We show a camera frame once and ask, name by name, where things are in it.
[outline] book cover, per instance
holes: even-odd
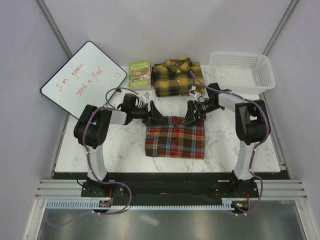
[[[128,86],[130,89],[151,89],[150,61],[139,61],[130,63]]]

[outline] red plaid shirt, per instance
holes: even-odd
[[[205,127],[201,121],[183,125],[183,117],[166,116],[162,125],[146,127],[145,155],[187,159],[205,158]]]

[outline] gray floor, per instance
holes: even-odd
[[[46,210],[63,224],[87,210]],[[89,214],[64,227],[42,223],[39,240],[304,240],[294,202],[261,202],[248,216],[219,211],[131,210],[119,215]]]

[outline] shirt collar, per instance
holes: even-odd
[[[182,63],[182,64],[180,67],[177,67],[176,66],[177,63],[178,64]],[[189,57],[180,58],[180,59],[176,59],[176,60],[168,59],[165,62],[165,66],[171,74],[173,74],[173,73],[179,74],[182,72],[187,73],[190,70],[191,65],[192,65],[192,62]]]

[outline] folded shirt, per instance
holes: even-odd
[[[205,127],[201,121],[183,125],[184,117],[166,116],[162,125],[146,127],[145,155],[186,159],[205,158]]]
[[[199,62],[191,62],[190,58],[168,59],[163,64],[154,65],[154,90],[158,97],[189,95],[193,85],[196,91],[204,94],[205,87],[192,78],[190,71],[205,83]]]

